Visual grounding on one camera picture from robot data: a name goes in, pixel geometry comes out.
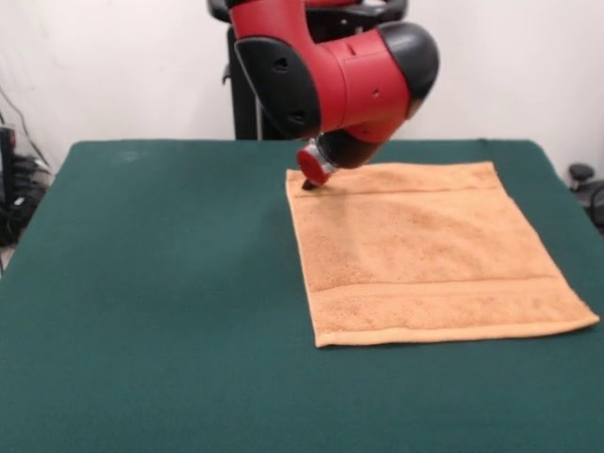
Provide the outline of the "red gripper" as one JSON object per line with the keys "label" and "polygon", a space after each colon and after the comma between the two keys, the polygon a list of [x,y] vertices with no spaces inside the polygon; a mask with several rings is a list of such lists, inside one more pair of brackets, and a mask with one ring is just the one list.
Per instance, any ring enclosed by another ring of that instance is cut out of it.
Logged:
{"label": "red gripper", "polygon": [[308,143],[296,153],[297,165],[305,177],[304,191],[313,191],[324,185],[336,172],[336,167],[324,156],[315,143]]}

